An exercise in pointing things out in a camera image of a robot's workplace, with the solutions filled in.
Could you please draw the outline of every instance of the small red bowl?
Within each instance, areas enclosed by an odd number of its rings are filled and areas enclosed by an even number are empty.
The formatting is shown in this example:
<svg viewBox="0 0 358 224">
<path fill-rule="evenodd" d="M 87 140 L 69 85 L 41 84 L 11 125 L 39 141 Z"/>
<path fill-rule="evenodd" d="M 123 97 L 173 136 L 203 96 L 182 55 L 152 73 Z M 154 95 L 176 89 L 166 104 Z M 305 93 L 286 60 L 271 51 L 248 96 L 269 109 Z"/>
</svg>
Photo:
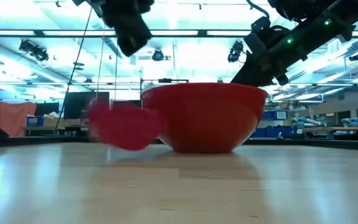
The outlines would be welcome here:
<svg viewBox="0 0 358 224">
<path fill-rule="evenodd" d="M 245 142 L 257 127 L 268 94 L 228 83 L 188 83 L 153 88 L 143 108 L 164 121 L 159 138 L 176 152 L 224 153 Z"/>
</svg>

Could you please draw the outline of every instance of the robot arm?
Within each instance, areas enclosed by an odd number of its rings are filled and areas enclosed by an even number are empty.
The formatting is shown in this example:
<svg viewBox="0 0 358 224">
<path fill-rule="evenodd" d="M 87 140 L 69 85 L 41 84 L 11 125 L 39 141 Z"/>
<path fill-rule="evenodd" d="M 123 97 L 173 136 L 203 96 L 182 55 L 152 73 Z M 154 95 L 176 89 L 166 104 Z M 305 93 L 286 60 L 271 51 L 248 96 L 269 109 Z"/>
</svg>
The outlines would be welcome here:
<svg viewBox="0 0 358 224">
<path fill-rule="evenodd" d="M 73 0 L 76 5 L 86 1 L 114 27 L 118 45 L 126 56 L 144 47 L 151 33 L 141 14 L 148 12 L 154 0 Z M 263 10 L 247 0 L 258 10 Z M 287 68 L 326 42 L 339 36 L 349 41 L 358 21 L 358 0 L 268 0 L 285 19 L 299 22 L 293 30 L 271 26 L 266 16 L 252 24 L 252 32 L 244 38 L 252 52 L 232 80 L 252 86 L 271 85 L 276 78 L 280 85 L 288 83 Z"/>
<path fill-rule="evenodd" d="M 293 30 L 270 27 L 267 17 L 252 24 L 252 33 L 244 38 L 252 53 L 232 80 L 253 86 L 288 83 L 287 68 L 332 38 L 349 41 L 358 21 L 358 0 L 269 0 L 286 19 L 298 21 Z"/>
</svg>

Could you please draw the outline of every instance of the green light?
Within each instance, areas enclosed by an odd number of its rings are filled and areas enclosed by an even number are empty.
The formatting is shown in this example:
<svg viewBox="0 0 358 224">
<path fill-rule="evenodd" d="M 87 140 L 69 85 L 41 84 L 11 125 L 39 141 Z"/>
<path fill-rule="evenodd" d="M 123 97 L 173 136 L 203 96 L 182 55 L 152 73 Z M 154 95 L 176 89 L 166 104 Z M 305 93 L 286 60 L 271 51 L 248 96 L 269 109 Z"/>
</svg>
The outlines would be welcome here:
<svg viewBox="0 0 358 224">
<path fill-rule="evenodd" d="M 327 21 L 324 22 L 324 25 L 328 26 L 329 24 L 332 23 L 332 20 L 331 19 L 328 19 Z"/>
</svg>

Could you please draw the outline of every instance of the orange cloth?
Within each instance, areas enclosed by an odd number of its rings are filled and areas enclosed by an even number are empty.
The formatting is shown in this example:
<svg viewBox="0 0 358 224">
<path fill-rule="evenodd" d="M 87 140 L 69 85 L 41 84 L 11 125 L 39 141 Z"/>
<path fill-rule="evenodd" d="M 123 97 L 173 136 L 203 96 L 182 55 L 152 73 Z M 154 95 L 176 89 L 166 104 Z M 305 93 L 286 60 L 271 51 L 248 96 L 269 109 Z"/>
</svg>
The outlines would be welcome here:
<svg viewBox="0 0 358 224">
<path fill-rule="evenodd" d="M 23 127 L 27 126 L 27 115 L 34 115 L 35 110 L 35 103 L 0 102 L 0 129 L 10 137 L 24 136 Z"/>
</svg>

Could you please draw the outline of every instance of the desk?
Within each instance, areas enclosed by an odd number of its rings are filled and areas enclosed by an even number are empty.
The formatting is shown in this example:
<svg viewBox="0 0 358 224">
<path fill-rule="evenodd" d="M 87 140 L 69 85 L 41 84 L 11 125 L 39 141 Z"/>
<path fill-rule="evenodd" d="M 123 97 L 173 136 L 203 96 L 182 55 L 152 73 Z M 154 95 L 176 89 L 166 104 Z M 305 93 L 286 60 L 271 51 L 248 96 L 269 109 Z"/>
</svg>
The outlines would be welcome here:
<svg viewBox="0 0 358 224">
<path fill-rule="evenodd" d="M 358 131 L 358 127 L 317 127 L 317 128 L 304 128 L 303 133 L 326 133 L 327 138 L 333 140 L 335 131 Z"/>
<path fill-rule="evenodd" d="M 358 151 L 102 144 L 0 148 L 0 223 L 358 223 Z"/>
<path fill-rule="evenodd" d="M 31 131 L 53 131 L 54 135 L 58 135 L 60 131 L 65 130 L 65 128 L 61 127 L 57 130 L 54 130 L 55 127 L 23 127 L 24 136 L 28 137 L 31 134 Z"/>
</svg>

